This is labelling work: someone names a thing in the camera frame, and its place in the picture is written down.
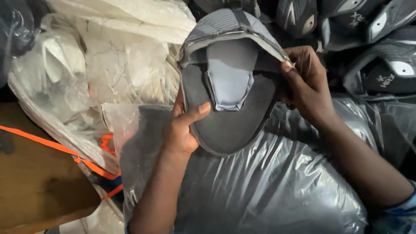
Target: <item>fingernail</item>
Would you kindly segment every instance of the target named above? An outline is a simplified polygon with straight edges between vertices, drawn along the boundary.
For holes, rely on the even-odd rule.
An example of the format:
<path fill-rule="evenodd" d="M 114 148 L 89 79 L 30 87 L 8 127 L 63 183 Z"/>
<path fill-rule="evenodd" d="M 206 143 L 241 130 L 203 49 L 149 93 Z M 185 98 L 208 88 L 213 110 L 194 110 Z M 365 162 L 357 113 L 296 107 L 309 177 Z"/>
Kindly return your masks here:
<path fill-rule="evenodd" d="M 282 63 L 282 70 L 283 70 L 283 72 L 289 72 L 292 68 L 293 68 L 293 67 L 292 67 L 292 64 L 290 64 L 290 62 L 289 62 L 289 61 L 285 60 L 285 61 Z"/>
<path fill-rule="evenodd" d="M 211 109 L 211 104 L 209 102 L 205 102 L 204 104 L 199 105 L 198 107 L 199 113 L 201 114 L 209 111 L 210 109 Z"/>

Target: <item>blue sleeve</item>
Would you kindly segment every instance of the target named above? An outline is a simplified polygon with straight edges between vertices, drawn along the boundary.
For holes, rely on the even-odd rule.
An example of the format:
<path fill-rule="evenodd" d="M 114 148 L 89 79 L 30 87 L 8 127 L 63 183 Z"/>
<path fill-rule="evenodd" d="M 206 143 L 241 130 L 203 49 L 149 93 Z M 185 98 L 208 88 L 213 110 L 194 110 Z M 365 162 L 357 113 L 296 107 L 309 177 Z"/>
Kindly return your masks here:
<path fill-rule="evenodd" d="M 416 234 L 416 191 L 403 203 L 385 210 L 373 222 L 372 233 Z"/>

